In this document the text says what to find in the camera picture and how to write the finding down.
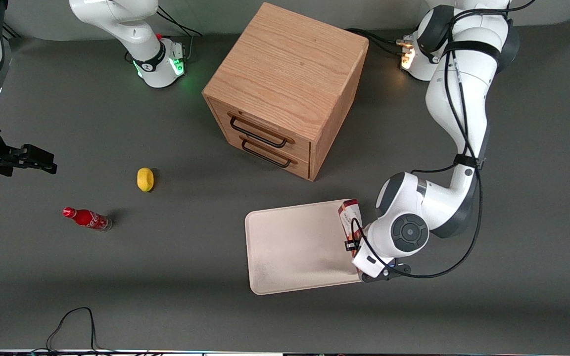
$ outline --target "orange light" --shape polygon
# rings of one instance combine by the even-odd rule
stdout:
[[[415,57],[415,49],[410,48],[408,52],[405,52],[402,56],[402,68],[408,69],[412,64],[412,59]]]

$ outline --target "drawer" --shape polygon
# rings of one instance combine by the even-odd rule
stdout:
[[[238,149],[242,149],[247,153],[261,158],[272,165],[276,165],[285,171],[296,174],[301,178],[309,178],[309,163],[298,158],[285,156],[275,149],[265,146],[260,142],[252,140],[244,135],[236,135],[233,139],[229,139],[231,145]]]
[[[247,113],[236,110],[217,100],[210,100],[215,116],[219,120],[228,141],[232,137],[243,135],[254,142],[261,142],[274,152],[282,151],[286,155],[309,161],[310,143],[300,137],[279,133],[278,129],[269,129],[256,123]]]

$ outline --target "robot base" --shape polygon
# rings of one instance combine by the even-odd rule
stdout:
[[[164,88],[176,81],[185,73],[184,48],[181,43],[175,43],[170,39],[161,39],[160,42],[166,47],[165,58],[153,72],[146,72],[136,65],[138,76],[152,88]]]

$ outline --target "green light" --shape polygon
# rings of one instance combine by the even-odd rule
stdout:
[[[136,70],[138,71],[138,76],[140,78],[142,78],[142,73],[140,73],[140,68],[138,68],[138,65],[136,64],[136,61],[133,61],[133,66],[136,68]]]
[[[173,67],[173,70],[178,77],[184,74],[184,61],[181,59],[168,58],[168,63]]]

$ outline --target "bottle label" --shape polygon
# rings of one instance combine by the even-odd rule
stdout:
[[[107,228],[107,218],[96,214],[95,212],[89,212],[91,214],[91,221],[86,225],[88,228],[93,228],[94,230],[105,230]]]

